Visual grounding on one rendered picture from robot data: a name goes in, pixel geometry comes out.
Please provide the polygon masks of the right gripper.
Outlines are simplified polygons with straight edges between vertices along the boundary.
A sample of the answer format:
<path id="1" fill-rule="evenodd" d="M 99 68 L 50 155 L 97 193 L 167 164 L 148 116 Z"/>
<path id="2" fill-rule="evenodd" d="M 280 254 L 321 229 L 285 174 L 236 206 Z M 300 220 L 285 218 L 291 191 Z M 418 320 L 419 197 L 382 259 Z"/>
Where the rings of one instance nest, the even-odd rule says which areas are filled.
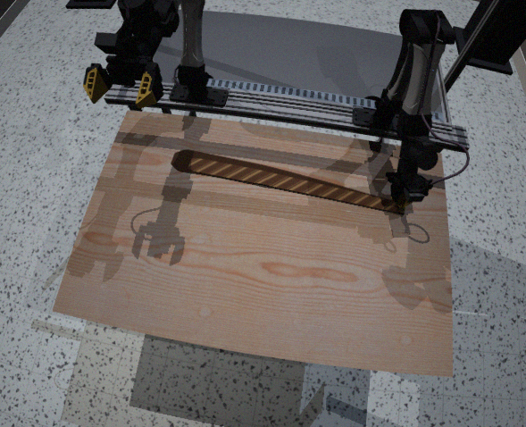
<path id="1" fill-rule="evenodd" d="M 135 86 L 135 80 L 141 81 L 136 100 L 138 109 L 155 105 L 163 97 L 163 79 L 158 63 L 152 63 L 154 57 L 152 49 L 140 41 L 134 42 L 138 45 L 141 55 L 135 55 L 135 57 L 108 55 L 105 59 L 108 62 L 106 69 L 103 69 L 101 63 L 91 63 L 91 67 L 86 68 L 83 88 L 93 104 L 113 84 Z"/>

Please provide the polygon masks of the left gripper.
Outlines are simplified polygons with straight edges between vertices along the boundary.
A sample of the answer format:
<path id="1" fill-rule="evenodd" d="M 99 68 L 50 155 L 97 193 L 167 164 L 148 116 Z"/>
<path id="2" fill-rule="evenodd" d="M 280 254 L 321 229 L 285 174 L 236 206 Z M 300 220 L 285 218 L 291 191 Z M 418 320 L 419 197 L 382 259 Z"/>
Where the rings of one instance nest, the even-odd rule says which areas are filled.
<path id="1" fill-rule="evenodd" d="M 404 208 L 411 203 L 407 203 L 405 195 L 403 193 L 403 188 L 405 183 L 402 180 L 402 177 L 420 177 L 424 182 L 426 179 L 421 175 L 417 174 L 418 166 L 413 163 L 406 163 L 402 158 L 398 160 L 397 172 L 386 172 L 388 181 L 391 184 L 391 198 L 397 204 L 399 208 Z M 400 198 L 401 197 L 401 198 Z"/>

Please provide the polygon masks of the black slotted metal crossbar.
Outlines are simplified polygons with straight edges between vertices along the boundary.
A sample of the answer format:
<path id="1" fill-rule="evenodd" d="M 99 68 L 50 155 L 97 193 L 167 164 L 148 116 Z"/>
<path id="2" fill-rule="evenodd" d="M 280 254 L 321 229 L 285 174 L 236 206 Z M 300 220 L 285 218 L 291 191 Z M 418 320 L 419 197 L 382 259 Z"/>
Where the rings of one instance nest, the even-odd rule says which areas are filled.
<path id="1" fill-rule="evenodd" d="M 111 105 L 135 105 L 139 88 L 126 88 L 122 85 L 112 85 L 106 92 L 104 100 Z M 163 97 L 155 104 L 147 107 L 172 109 L 199 113 L 215 113 L 230 116 L 246 117 L 267 121 L 280 121 L 305 126 L 312 126 L 330 130 L 364 134 L 380 138 L 389 138 L 402 141 L 395 131 L 380 130 L 353 124 L 353 114 L 305 105 L 293 105 L 251 98 L 228 96 L 223 107 L 214 105 L 201 105 L 185 102 L 171 101 L 171 90 L 164 90 Z M 432 128 L 436 136 L 457 142 L 470 148 L 467 130 L 465 127 L 452 125 L 452 131 Z M 435 138 L 431 133 L 430 140 L 436 142 L 436 147 L 465 153 L 459 146 Z"/>

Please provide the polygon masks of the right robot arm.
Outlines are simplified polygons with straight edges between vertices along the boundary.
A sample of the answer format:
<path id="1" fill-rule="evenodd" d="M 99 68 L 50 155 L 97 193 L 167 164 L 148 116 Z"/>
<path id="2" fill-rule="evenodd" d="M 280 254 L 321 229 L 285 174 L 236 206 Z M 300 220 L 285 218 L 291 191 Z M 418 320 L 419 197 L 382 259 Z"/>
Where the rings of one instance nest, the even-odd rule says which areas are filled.
<path id="1" fill-rule="evenodd" d="M 173 86 L 169 99 L 192 104 L 225 106 L 228 90 L 205 87 L 209 80 L 202 53 L 202 16 L 205 0 L 126 2 L 129 6 L 130 23 L 123 22 L 117 34 L 97 32 L 94 45 L 106 54 L 135 57 L 141 53 L 134 41 L 140 41 L 147 44 L 155 54 L 162 38 L 170 38 L 172 33 L 176 32 L 180 24 L 178 10 L 181 6 L 183 49 L 178 72 L 180 84 Z"/>

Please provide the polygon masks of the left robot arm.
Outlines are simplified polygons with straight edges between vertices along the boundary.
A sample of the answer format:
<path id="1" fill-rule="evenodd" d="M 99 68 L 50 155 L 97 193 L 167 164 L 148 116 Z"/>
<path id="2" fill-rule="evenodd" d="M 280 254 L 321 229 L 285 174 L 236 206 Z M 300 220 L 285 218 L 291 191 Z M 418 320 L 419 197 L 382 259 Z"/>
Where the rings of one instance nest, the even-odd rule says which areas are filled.
<path id="1" fill-rule="evenodd" d="M 439 40 L 433 43 L 437 23 L 441 27 Z M 431 128 L 431 95 L 438 64 L 446 44 L 455 43 L 455 32 L 442 11 L 413 9 L 402 11 L 399 30 L 403 36 L 401 52 L 391 81 L 375 101 L 377 110 L 354 108 L 353 124 L 395 131 L 403 138 L 399 157 L 428 171 L 437 164 L 438 154 L 420 110 L 423 109 Z M 402 177 L 402 180 L 407 202 L 421 202 L 433 187 L 430 186 L 432 179 L 423 182 L 419 177 Z"/>

